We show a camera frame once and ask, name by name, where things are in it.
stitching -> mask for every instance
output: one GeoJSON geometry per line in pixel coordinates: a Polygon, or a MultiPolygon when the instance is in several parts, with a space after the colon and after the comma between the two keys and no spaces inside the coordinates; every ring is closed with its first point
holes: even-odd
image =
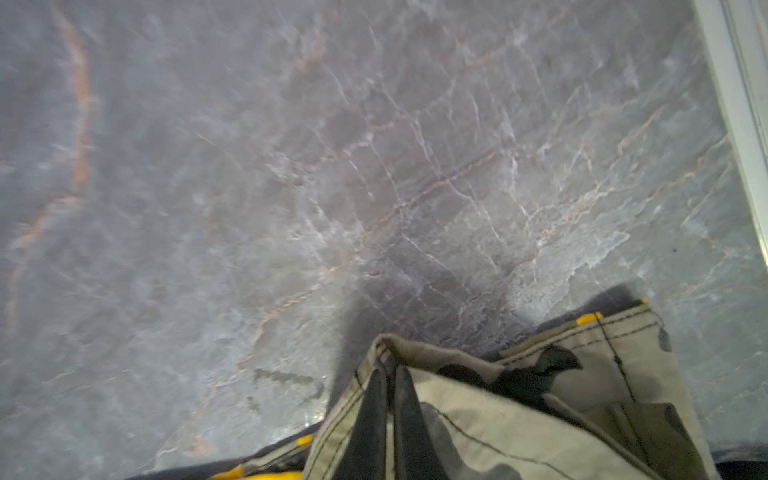
{"type": "Polygon", "coordinates": [[[624,366],[623,366],[624,362],[621,360],[619,353],[614,348],[614,344],[611,343],[611,341],[608,339],[608,334],[605,332],[605,327],[603,327],[603,324],[600,323],[600,320],[598,320],[598,325],[600,326],[600,330],[603,333],[605,342],[608,344],[608,348],[611,349],[611,352],[614,354],[614,363],[616,364],[616,368],[619,369],[621,378],[624,380],[624,385],[627,387],[627,391],[629,392],[629,398],[632,399],[633,403],[637,403],[637,400],[634,398],[634,393],[632,392],[632,387],[629,386],[629,380],[627,380],[627,373],[624,371],[624,366]]]}
{"type": "MultiPolygon", "coordinates": [[[[358,392],[355,393],[355,396],[353,396],[347,402],[346,406],[344,407],[346,410],[343,411],[342,413],[340,413],[339,416],[335,418],[336,423],[333,426],[330,427],[330,429],[327,431],[327,433],[321,439],[317,439],[317,445],[320,445],[321,443],[323,443],[326,440],[328,440],[328,438],[331,436],[331,434],[333,434],[336,431],[336,427],[338,427],[339,424],[347,417],[347,415],[349,414],[349,411],[353,408],[353,406],[355,406],[355,404],[358,402],[358,400],[360,400],[362,398],[362,392],[364,392],[364,390],[360,389],[358,392]]],[[[346,437],[348,435],[349,435],[349,433],[347,432],[347,435],[345,435],[344,438],[342,438],[342,440],[341,440],[342,443],[344,443],[344,440],[346,439],[346,437]]],[[[310,465],[310,470],[306,473],[306,478],[310,477],[310,474],[312,473],[313,468],[315,468],[315,465],[317,464],[317,456],[319,454],[320,454],[320,450],[318,450],[317,455],[315,455],[315,459],[312,462],[312,465],[310,465]]]]}
{"type": "Polygon", "coordinates": [[[354,430],[354,429],[355,429],[355,426],[352,425],[352,428],[349,429],[349,431],[342,437],[341,442],[339,442],[339,445],[336,447],[336,451],[333,453],[333,457],[331,457],[331,461],[328,463],[328,471],[325,473],[325,475],[323,475],[323,480],[326,480],[326,478],[328,477],[330,472],[333,470],[333,464],[336,462],[336,457],[338,457],[339,453],[342,451],[341,448],[344,445],[344,442],[350,436],[352,436],[352,430],[354,430]]]}
{"type": "Polygon", "coordinates": [[[624,408],[623,404],[619,403],[619,408],[621,409],[621,413],[623,413],[624,417],[627,419],[627,423],[629,423],[629,428],[632,431],[632,435],[634,435],[634,439],[637,441],[637,445],[643,452],[645,465],[649,465],[650,461],[648,460],[648,452],[645,450],[645,445],[643,445],[643,442],[640,440],[640,436],[637,434],[637,430],[634,429],[634,423],[632,423],[632,419],[629,418],[629,415],[627,415],[627,410],[624,408]]]}
{"type": "MultiPolygon", "coordinates": [[[[642,312],[635,312],[635,313],[632,313],[631,315],[622,316],[621,318],[614,319],[614,320],[612,320],[610,322],[603,322],[603,325],[613,325],[614,323],[620,323],[620,322],[623,322],[625,320],[629,320],[631,318],[634,318],[636,316],[643,315],[643,314],[648,313],[650,311],[652,311],[652,310],[643,310],[642,312]]],[[[569,335],[566,335],[566,336],[562,336],[561,338],[556,339],[556,340],[552,341],[551,343],[547,343],[546,345],[540,345],[536,350],[532,350],[531,352],[528,352],[528,353],[526,353],[523,356],[519,356],[519,357],[514,358],[514,359],[510,357],[509,359],[506,359],[504,362],[502,362],[502,364],[508,365],[509,363],[517,362],[518,360],[527,359],[529,356],[532,356],[535,353],[538,353],[538,352],[542,351],[543,349],[547,348],[548,346],[550,346],[550,345],[552,345],[554,343],[562,342],[563,340],[569,339],[572,336],[576,336],[579,333],[588,332],[588,331],[594,330],[594,329],[596,329],[598,327],[599,327],[599,325],[593,325],[593,326],[590,326],[589,328],[586,328],[586,329],[583,329],[583,330],[579,330],[577,332],[573,332],[573,333],[571,333],[569,335]]]]}
{"type": "MultiPolygon", "coordinates": [[[[626,332],[626,333],[622,333],[621,335],[616,335],[616,336],[612,336],[612,337],[609,337],[608,339],[609,339],[609,340],[620,339],[622,336],[632,335],[633,333],[637,333],[637,332],[640,332],[641,330],[645,330],[645,329],[650,329],[652,326],[656,326],[656,325],[657,325],[657,324],[656,324],[655,322],[654,322],[654,323],[649,323],[649,324],[647,324],[647,325],[643,325],[643,326],[642,326],[642,327],[640,327],[640,328],[636,328],[636,329],[634,329],[634,330],[631,330],[631,331],[629,331],[629,332],[626,332]]],[[[578,349],[580,349],[580,348],[583,348],[583,347],[586,347],[586,346],[592,345],[592,344],[594,344],[594,343],[600,343],[600,342],[604,342],[604,341],[605,341],[605,339],[597,339],[597,340],[592,340],[591,342],[587,342],[587,343],[585,343],[584,345],[576,345],[575,347],[572,347],[572,348],[570,348],[569,350],[578,350],[578,349]]]]}
{"type": "Polygon", "coordinates": [[[435,407],[431,403],[424,402],[422,405],[427,405],[427,406],[431,407],[432,409],[434,409],[442,418],[444,418],[448,423],[450,423],[451,426],[454,429],[456,429],[457,432],[461,433],[466,438],[468,438],[470,440],[473,440],[474,442],[477,442],[479,445],[482,445],[482,446],[486,447],[487,449],[493,450],[494,452],[498,453],[499,455],[503,455],[505,457],[512,458],[514,460],[520,460],[520,461],[523,461],[523,462],[530,462],[530,463],[535,463],[537,465],[547,466],[547,467],[551,468],[552,470],[555,470],[557,473],[562,475],[564,478],[568,478],[568,480],[574,480],[572,477],[569,477],[568,475],[563,473],[563,471],[559,470],[557,467],[553,466],[550,463],[541,462],[541,461],[539,461],[539,460],[537,460],[535,458],[519,457],[519,456],[516,456],[516,455],[512,455],[512,454],[506,453],[506,452],[502,452],[501,450],[497,449],[496,447],[494,447],[490,443],[483,442],[481,439],[477,439],[476,437],[473,437],[472,435],[469,435],[467,432],[462,430],[458,425],[456,425],[453,422],[453,420],[451,420],[450,417],[448,417],[445,413],[441,412],[440,409],[438,409],[437,407],[435,407]]]}

gray marble surface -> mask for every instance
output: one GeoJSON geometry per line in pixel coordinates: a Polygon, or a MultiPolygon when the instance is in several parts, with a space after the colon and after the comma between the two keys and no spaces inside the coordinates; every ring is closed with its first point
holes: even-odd
{"type": "Polygon", "coordinates": [[[0,5],[0,475],[322,419],[380,332],[484,353],[650,298],[768,442],[768,276],[682,0],[0,5]]]}

yellow tab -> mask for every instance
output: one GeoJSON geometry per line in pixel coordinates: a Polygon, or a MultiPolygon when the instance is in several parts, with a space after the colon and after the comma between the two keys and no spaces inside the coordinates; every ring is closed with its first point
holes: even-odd
{"type": "Polygon", "coordinates": [[[246,477],[244,480],[301,480],[301,472],[265,473],[246,477]]]}
{"type": "Polygon", "coordinates": [[[302,438],[296,440],[296,444],[299,447],[303,447],[304,445],[309,445],[310,443],[312,443],[312,440],[313,440],[312,436],[311,435],[307,435],[306,437],[302,437],[302,438]]]}
{"type": "Polygon", "coordinates": [[[244,475],[245,470],[243,469],[243,465],[240,464],[228,472],[217,473],[211,477],[211,480],[236,480],[237,478],[242,478],[244,475]]]}
{"type": "Polygon", "coordinates": [[[600,312],[598,312],[597,314],[588,313],[586,315],[582,315],[582,316],[578,317],[576,319],[576,323],[579,326],[581,326],[581,325],[586,325],[588,323],[594,322],[595,320],[602,319],[602,318],[603,318],[603,316],[600,314],[600,312]]]}

dark fabric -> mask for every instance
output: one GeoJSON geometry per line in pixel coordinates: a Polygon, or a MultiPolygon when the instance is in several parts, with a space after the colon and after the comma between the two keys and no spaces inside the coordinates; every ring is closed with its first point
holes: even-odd
{"type": "Polygon", "coordinates": [[[705,480],[696,446],[670,403],[614,403],[582,412],[657,474],[705,480]]]}
{"type": "Polygon", "coordinates": [[[395,469],[398,480],[448,480],[432,445],[411,373],[395,373],[395,469]]]}
{"type": "Polygon", "coordinates": [[[768,480],[768,462],[724,462],[717,464],[723,480],[768,480]]]}
{"type": "Polygon", "coordinates": [[[383,480],[386,471],[387,378],[380,368],[371,374],[349,446],[334,480],[383,480]]]}
{"type": "Polygon", "coordinates": [[[463,365],[446,365],[437,373],[515,400],[541,412],[549,412],[549,407],[541,396],[549,392],[560,372],[580,368],[581,364],[573,352],[551,345],[544,349],[535,365],[504,370],[491,383],[486,383],[477,372],[463,365]]]}

camouflage pants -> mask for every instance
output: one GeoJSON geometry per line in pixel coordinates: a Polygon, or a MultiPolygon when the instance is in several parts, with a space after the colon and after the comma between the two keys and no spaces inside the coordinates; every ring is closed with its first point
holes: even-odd
{"type": "Polygon", "coordinates": [[[657,315],[541,333],[496,362],[380,336],[303,478],[717,478],[657,315]]]}

